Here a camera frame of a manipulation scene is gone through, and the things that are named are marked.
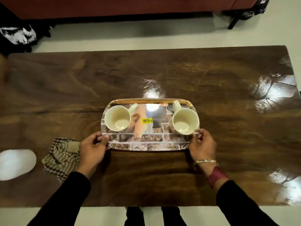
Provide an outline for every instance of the gold bangle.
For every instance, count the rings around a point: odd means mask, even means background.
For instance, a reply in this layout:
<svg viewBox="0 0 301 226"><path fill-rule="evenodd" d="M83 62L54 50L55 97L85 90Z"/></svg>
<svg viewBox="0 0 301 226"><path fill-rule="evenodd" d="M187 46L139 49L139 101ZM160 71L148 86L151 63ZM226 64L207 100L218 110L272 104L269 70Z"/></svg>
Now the gold bangle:
<svg viewBox="0 0 301 226"><path fill-rule="evenodd" d="M218 163L217 163L215 160L204 159L204 160L194 161L194 163L192 164L192 167L194 168L194 170L197 171L197 169L195 168L195 165L196 165L196 164L199 164L199 163L203 163L203 162L213 162L213 163L216 163L217 166L219 166Z"/></svg>

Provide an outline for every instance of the person's left hand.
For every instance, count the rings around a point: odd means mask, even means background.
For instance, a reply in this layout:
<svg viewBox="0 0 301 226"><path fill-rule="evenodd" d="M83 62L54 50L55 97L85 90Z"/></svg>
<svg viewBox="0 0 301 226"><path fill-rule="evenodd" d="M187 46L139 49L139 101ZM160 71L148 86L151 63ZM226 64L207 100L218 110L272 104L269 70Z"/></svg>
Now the person's left hand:
<svg viewBox="0 0 301 226"><path fill-rule="evenodd" d="M110 149L110 147L107 146L109 138L110 136L108 134L103 136L99 131L80 142L77 172L82 173L88 179L94 174L97 165L104 157L104 153Z"/></svg>

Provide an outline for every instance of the white floor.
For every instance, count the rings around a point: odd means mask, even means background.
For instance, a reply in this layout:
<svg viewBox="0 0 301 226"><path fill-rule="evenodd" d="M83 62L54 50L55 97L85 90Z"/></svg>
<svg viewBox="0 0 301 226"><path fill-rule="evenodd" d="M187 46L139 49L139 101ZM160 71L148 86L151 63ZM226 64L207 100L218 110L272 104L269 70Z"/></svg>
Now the white floor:
<svg viewBox="0 0 301 226"><path fill-rule="evenodd" d="M58 25L34 52L286 45L301 86L301 0L270 0L263 15L226 30L229 18ZM301 206L261 207L280 225L300 225ZM218 207L181 207L188 226L229 225ZM0 225L26 225L38 208L0 209ZM163 225L159 207L143 208L145 225ZM76 225L123 225L122 207L82 208Z"/></svg>

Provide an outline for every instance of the cream mug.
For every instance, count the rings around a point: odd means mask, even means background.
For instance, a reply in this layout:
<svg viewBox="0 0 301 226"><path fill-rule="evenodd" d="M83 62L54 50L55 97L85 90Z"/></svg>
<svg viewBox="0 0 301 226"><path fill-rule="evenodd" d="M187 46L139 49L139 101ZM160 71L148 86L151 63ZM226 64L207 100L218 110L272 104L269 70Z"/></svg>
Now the cream mug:
<svg viewBox="0 0 301 226"><path fill-rule="evenodd" d="M173 133L190 135L198 130L200 120L195 111L189 108L182 108L178 101L173 101L174 115L169 123Z"/></svg>
<svg viewBox="0 0 301 226"><path fill-rule="evenodd" d="M138 109L137 103L133 104L129 109L122 105L116 105L106 112L104 122L106 126L115 132L127 132L135 126L133 114Z"/></svg>

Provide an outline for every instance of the glossy table surface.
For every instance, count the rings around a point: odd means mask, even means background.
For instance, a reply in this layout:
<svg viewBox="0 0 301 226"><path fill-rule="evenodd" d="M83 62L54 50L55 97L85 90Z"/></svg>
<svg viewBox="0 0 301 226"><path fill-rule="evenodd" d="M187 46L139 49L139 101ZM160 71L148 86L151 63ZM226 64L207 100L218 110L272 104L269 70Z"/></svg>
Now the glossy table surface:
<svg viewBox="0 0 301 226"><path fill-rule="evenodd" d="M60 186L41 159L56 136L100 130L119 98L183 98L217 142L226 175L259 205L301 203L301 102L285 46L13 54L1 75L0 151L31 149L0 182L0 207L42 206ZM188 150L111 150L84 206L215 205Z"/></svg>

